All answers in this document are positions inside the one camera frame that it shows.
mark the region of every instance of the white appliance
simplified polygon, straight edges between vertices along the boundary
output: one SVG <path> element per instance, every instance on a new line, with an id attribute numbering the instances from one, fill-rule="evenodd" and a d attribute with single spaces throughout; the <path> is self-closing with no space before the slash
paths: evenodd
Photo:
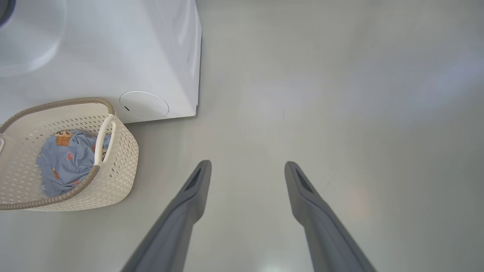
<path id="1" fill-rule="evenodd" d="M 109 100 L 124 123 L 196 114 L 195 0 L 0 0 L 1 13 L 0 123 L 88 96 Z"/>

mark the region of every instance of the laundry basket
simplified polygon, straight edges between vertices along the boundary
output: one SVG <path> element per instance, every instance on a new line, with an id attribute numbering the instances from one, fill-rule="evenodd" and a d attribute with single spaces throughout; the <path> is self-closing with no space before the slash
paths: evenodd
<path id="1" fill-rule="evenodd" d="M 77 187 L 46 198 L 36 159 L 45 141 L 64 129 L 98 136 L 94 166 Z M 138 143 L 105 99 L 70 99 L 26 109 L 0 126 L 0 210 L 77 211 L 118 203 L 131 191 L 137 164 Z"/>

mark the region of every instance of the gray floor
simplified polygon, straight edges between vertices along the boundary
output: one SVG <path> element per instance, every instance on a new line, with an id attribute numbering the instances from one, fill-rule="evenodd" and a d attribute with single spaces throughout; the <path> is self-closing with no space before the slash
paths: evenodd
<path id="1" fill-rule="evenodd" d="M 299 163 L 378 271 L 483 271 L 478 0 L 199 0 L 194 118 L 130 125 L 131 194 L 1 212 L 2 271 L 118 271 L 202 159 L 185 271 L 309 272 L 284 163 Z"/>

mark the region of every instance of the circular access panel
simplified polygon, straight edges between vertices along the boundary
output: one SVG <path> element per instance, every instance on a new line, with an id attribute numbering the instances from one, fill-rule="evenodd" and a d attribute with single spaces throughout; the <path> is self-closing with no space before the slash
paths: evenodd
<path id="1" fill-rule="evenodd" d="M 169 112 L 161 97 L 146 91 L 129 91 L 121 96 L 120 103 L 127 113 L 145 120 L 158 120 Z"/>

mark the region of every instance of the glossy floor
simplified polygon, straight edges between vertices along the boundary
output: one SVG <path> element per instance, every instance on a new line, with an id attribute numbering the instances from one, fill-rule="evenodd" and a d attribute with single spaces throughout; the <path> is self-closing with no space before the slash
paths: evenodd
<path id="1" fill-rule="evenodd" d="M 82 212 L 0 213 L 5 271 L 118 271 L 200 160 L 185 271 L 309 272 L 297 162 L 380 271 L 483 271 L 484 6 L 199 0 L 194 118 L 129 126 L 135 186 Z"/>

